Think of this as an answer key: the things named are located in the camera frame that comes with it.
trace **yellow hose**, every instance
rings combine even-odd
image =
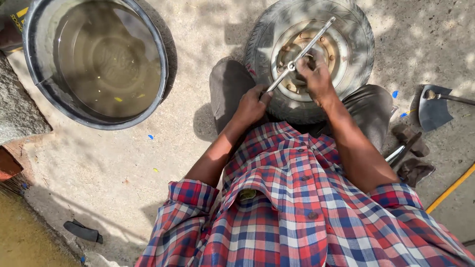
[[[427,208],[426,212],[427,213],[430,213],[431,211],[433,211],[448,195],[450,195],[450,193],[452,193],[459,185],[461,185],[465,179],[467,179],[473,172],[475,171],[475,163],[472,165],[472,167],[470,167],[470,169],[468,169],[464,175],[460,176],[460,178],[457,179],[457,181],[455,181],[449,188],[447,188],[447,190],[445,190],[445,192],[440,195],[440,197],[438,197],[436,199],[436,201],[434,201],[434,203],[432,203],[429,208]]]

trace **forearm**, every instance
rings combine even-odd
[[[336,94],[322,102],[322,108],[328,115],[338,154],[351,183],[367,193],[379,185],[400,182]]]
[[[216,187],[230,157],[231,149],[246,129],[247,125],[231,119],[218,138],[185,175],[185,179],[198,180]]]

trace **gray pants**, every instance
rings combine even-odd
[[[209,76],[209,90],[211,109],[218,133],[224,129],[238,109],[242,95],[254,86],[256,83],[252,76],[235,60],[224,61],[213,67]],[[391,118],[391,95],[380,86],[365,85],[342,102],[363,134],[381,152]],[[269,115],[265,115],[251,129],[269,121],[274,120]],[[321,134],[331,135],[329,126],[325,126],[325,123],[292,126],[300,133],[309,133],[313,137],[319,137]]]

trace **tire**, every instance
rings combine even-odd
[[[342,81],[335,85],[340,100],[368,81],[374,62],[374,36],[363,11],[351,0],[280,0],[264,11],[254,27],[244,53],[244,65],[257,84],[270,85],[272,51],[276,41],[290,27],[302,21],[327,21],[344,37],[348,48],[348,67]],[[274,90],[267,111],[292,124],[314,124],[326,119],[324,111],[314,102],[295,101]]]

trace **wheel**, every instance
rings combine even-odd
[[[277,79],[283,66],[331,16],[336,21],[312,49],[324,54],[340,100],[365,85],[373,68],[374,36],[363,11],[350,0],[280,0],[266,9],[251,33],[243,60],[254,70],[251,75],[256,83],[270,85]],[[313,124],[326,118],[297,72],[274,90],[267,111],[294,124]]]

